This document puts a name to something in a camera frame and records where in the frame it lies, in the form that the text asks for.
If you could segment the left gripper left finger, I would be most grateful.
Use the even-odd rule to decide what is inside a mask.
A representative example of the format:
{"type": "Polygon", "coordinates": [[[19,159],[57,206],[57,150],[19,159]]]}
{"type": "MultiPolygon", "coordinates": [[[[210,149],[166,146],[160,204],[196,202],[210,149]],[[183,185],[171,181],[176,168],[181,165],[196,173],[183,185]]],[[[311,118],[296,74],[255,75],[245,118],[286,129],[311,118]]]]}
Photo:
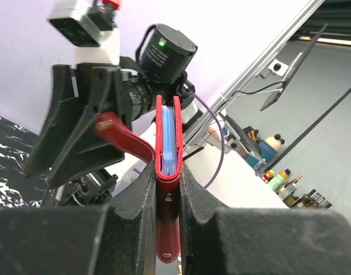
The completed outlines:
{"type": "Polygon", "coordinates": [[[0,207],[0,274],[154,274],[154,163],[98,206],[0,207]]]}

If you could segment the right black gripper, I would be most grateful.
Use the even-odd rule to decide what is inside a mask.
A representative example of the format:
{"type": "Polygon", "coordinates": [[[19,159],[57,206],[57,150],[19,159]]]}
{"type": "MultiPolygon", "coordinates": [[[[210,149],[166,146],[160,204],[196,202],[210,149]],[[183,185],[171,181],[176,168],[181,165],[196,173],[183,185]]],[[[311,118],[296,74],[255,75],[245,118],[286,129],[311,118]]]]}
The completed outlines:
{"type": "Polygon", "coordinates": [[[100,114],[113,112],[131,123],[151,111],[153,101],[145,80],[118,65],[78,64],[72,76],[77,97],[70,66],[52,66],[49,111],[22,168],[25,176],[35,176],[51,167],[51,189],[123,160],[123,153],[94,133],[100,114]]]}

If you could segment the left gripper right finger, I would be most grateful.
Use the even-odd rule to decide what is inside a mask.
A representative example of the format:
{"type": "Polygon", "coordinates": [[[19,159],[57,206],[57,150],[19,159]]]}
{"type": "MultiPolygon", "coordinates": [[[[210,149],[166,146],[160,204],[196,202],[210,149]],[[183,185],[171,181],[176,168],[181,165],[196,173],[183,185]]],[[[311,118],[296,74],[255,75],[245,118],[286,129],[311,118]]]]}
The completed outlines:
{"type": "Polygon", "coordinates": [[[351,225],[330,210],[226,206],[184,167],[183,274],[351,274],[351,225]]]}

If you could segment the red leather card holder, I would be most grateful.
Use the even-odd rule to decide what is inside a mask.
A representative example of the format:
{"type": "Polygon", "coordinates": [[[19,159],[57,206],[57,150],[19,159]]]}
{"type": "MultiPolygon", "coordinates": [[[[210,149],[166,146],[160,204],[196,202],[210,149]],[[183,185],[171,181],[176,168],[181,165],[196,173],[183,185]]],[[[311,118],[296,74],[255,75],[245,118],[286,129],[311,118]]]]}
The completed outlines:
{"type": "Polygon", "coordinates": [[[94,132],[122,152],[149,163],[155,162],[157,189],[157,256],[168,264],[180,250],[179,185],[183,165],[183,132],[179,96],[170,104],[156,97],[155,146],[129,130],[113,112],[101,113],[94,132]]]}

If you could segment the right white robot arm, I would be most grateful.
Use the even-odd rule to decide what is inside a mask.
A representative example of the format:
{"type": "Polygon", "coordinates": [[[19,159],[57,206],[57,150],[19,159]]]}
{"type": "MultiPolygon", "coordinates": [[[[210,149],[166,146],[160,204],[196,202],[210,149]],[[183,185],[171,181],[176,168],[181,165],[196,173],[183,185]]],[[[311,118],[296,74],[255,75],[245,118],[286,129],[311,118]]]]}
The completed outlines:
{"type": "Polygon", "coordinates": [[[198,47],[164,24],[151,25],[135,52],[117,65],[81,62],[75,68],[52,67],[50,108],[37,143],[23,166],[27,177],[49,171],[48,184],[58,188],[84,174],[121,162],[124,153],[99,137],[95,123],[108,113],[126,129],[155,109],[157,96],[190,106],[195,88],[186,67],[198,47]]]}

